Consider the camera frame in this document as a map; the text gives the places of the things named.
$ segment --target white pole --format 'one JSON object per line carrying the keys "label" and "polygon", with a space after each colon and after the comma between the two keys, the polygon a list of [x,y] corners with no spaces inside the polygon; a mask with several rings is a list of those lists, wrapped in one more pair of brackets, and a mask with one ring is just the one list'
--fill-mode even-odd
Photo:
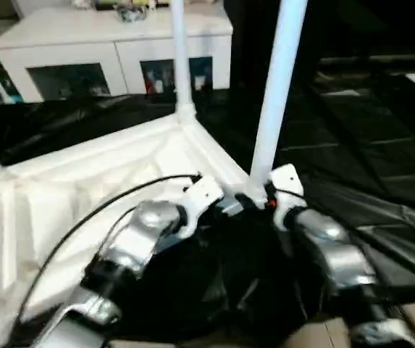
{"label": "white pole", "polygon": [[281,0],[252,159],[251,184],[257,188],[272,170],[306,7],[307,0]]}
{"label": "white pole", "polygon": [[181,120],[194,118],[193,99],[191,97],[191,79],[186,49],[184,21],[184,0],[171,0],[173,38],[175,42],[175,86],[177,89],[177,114]]}

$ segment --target black plastic sheet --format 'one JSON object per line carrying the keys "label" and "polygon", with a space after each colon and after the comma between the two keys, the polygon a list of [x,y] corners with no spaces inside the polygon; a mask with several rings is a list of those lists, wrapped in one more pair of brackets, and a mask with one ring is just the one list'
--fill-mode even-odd
{"label": "black plastic sheet", "polygon": [[[246,93],[195,97],[198,119],[248,171],[261,105]],[[173,102],[137,96],[0,107],[0,162],[168,115]],[[394,297],[415,302],[415,86],[388,78],[349,93],[294,91],[275,167],[289,162],[311,204],[357,228]],[[304,289],[296,290],[295,267],[267,214],[211,216],[195,238],[157,257],[138,301],[129,296],[135,317],[117,335],[182,341],[239,328],[273,347],[321,311],[321,284],[300,275]]]}

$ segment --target metal clamp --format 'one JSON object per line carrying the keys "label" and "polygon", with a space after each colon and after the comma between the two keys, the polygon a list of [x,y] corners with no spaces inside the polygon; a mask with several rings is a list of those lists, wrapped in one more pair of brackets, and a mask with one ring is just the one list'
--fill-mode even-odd
{"label": "metal clamp", "polygon": [[296,222],[315,250],[335,291],[376,283],[372,266],[339,223],[312,209],[301,212]]}
{"label": "metal clamp", "polygon": [[99,296],[93,291],[81,287],[76,288],[72,296],[65,302],[54,314],[54,317],[48,322],[32,347],[44,348],[49,343],[49,338],[57,340],[57,329],[64,328],[60,324],[65,320],[67,313],[78,312],[93,322],[105,326],[119,320],[122,313],[118,306],[111,300]]}
{"label": "metal clamp", "polygon": [[356,326],[351,331],[351,339],[368,346],[405,341],[415,348],[415,335],[400,319],[388,319]]}

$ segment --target white cabinet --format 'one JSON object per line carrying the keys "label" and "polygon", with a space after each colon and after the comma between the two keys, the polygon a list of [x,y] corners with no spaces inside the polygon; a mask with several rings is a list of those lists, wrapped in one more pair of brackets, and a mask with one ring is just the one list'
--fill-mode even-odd
{"label": "white cabinet", "polygon": [[[223,3],[185,8],[193,89],[228,88],[232,26]],[[123,23],[114,11],[50,7],[0,37],[0,60],[26,102],[174,91],[169,9]]]}

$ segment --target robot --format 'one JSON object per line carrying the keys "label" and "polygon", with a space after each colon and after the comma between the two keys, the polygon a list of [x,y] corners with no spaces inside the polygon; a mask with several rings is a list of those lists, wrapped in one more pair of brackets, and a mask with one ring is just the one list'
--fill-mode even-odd
{"label": "robot", "polygon": [[[352,347],[415,348],[414,330],[382,301],[377,274],[362,249],[336,220],[307,206],[294,167],[277,168],[269,179],[266,191],[274,202],[277,233],[292,236],[291,248],[315,260],[337,298]],[[80,284],[31,347],[106,347],[110,338],[105,333],[118,325],[127,290],[144,277],[152,257],[191,237],[200,216],[224,199],[222,187],[205,176],[181,199],[141,202],[129,222],[101,245]],[[230,212],[242,209],[239,200],[232,205]]]}

